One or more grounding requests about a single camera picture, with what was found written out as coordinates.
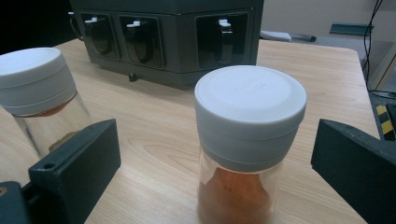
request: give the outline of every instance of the clear glass jar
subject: clear glass jar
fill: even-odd
[[[283,159],[304,118],[305,104],[303,86],[269,68],[229,66],[198,81],[202,223],[272,221]]]
[[[92,124],[62,53],[23,49],[0,56],[0,105],[17,121],[38,157]]]

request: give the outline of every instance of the orange powder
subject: orange powder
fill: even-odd
[[[200,184],[198,213],[203,223],[268,223],[272,201],[259,175],[217,168],[207,184]]]

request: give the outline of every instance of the wooden table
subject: wooden table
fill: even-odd
[[[199,142],[193,91],[181,91],[102,69],[82,42],[58,47],[95,120],[116,119],[121,168],[87,223],[198,223]],[[311,168],[319,119],[378,136],[358,54],[262,41],[259,66],[298,79],[308,94],[305,119],[284,162],[276,223],[364,223]],[[0,109],[0,182],[29,181],[37,157],[13,118]]]

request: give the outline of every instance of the white plastic cap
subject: white plastic cap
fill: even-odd
[[[0,55],[0,105],[13,115],[52,109],[76,93],[58,49],[23,49]]]
[[[210,72],[195,87],[203,150],[234,171],[268,169],[288,153],[305,104],[304,87],[279,71],[241,65]]]

